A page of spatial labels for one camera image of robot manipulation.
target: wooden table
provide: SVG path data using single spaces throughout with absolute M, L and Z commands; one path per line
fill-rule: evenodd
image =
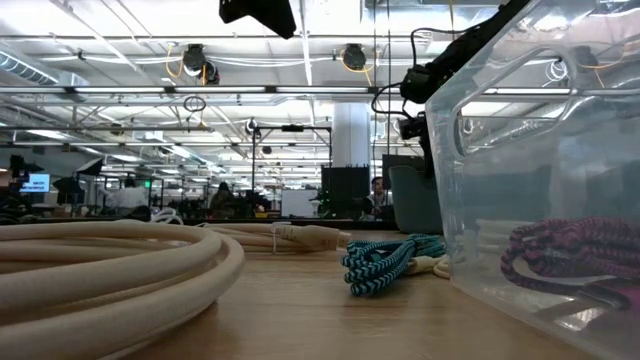
M 433 275 L 403 278 L 375 298 L 352 297 L 341 256 L 248 254 L 216 305 L 128 359 L 592 359 Z

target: white column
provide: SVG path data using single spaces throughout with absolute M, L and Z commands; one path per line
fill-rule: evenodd
M 369 165 L 369 105 L 335 103 L 333 106 L 333 166 Z

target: desk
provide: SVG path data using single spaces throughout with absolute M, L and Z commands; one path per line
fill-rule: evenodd
M 248 254 L 216 305 L 127 359 L 592 359 L 433 275 L 403 278 L 375 298 L 352 297 L 341 256 Z

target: person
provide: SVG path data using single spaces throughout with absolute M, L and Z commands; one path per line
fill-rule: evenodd
M 118 214 L 128 214 L 137 207 L 149 206 L 146 196 L 147 190 L 142 187 L 136 187 L 136 182 L 132 178 L 126 178 L 124 188 L 114 192 L 108 192 L 102 188 L 98 189 L 107 196 L 111 206 L 116 209 Z
M 376 176 L 371 180 L 371 195 L 365 198 L 363 206 L 362 221 L 375 221 L 376 216 L 382 214 L 384 206 L 393 205 L 393 199 L 388 194 L 382 184 L 382 177 Z
M 229 190 L 229 185 L 223 181 L 218 186 L 218 192 L 211 198 L 209 210 L 214 218 L 228 219 L 235 214 L 233 209 L 234 202 L 235 198 L 231 190 Z

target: blue striped cable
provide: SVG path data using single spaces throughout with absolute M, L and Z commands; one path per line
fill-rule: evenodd
M 440 257 L 446 249 L 439 236 L 412 234 L 405 241 L 351 241 L 342 266 L 349 269 L 344 281 L 355 296 L 373 295 L 407 271 L 417 256 Z

